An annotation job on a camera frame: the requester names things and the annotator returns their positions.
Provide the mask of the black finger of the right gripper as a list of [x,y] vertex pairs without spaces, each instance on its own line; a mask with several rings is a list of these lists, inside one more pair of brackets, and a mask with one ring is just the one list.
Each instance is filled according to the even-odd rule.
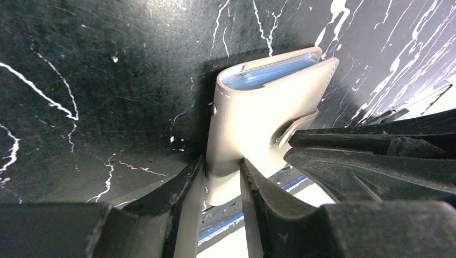
[[336,203],[455,199],[455,160],[293,148],[284,159]]

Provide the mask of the grey card holder wallet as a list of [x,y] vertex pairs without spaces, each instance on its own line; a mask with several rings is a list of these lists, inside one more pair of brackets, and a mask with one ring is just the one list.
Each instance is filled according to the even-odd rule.
[[249,160],[264,176],[285,167],[289,140],[317,117],[318,104],[339,65],[319,47],[244,62],[216,78],[206,148],[206,202],[240,195],[240,166]]

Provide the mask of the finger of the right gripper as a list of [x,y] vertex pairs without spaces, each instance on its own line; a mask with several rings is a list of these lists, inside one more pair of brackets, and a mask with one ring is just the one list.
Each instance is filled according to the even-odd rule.
[[455,158],[455,110],[375,125],[299,130],[292,147],[328,147],[376,155]]

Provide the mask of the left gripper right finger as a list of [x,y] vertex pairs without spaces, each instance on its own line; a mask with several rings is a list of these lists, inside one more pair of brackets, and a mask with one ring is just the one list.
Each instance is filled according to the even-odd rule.
[[249,257],[455,257],[455,198],[309,205],[244,160]]

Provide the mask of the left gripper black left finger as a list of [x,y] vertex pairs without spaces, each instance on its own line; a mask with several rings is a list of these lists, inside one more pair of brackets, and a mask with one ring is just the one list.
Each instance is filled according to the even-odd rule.
[[108,203],[1,205],[1,257],[196,257],[204,156],[149,194]]

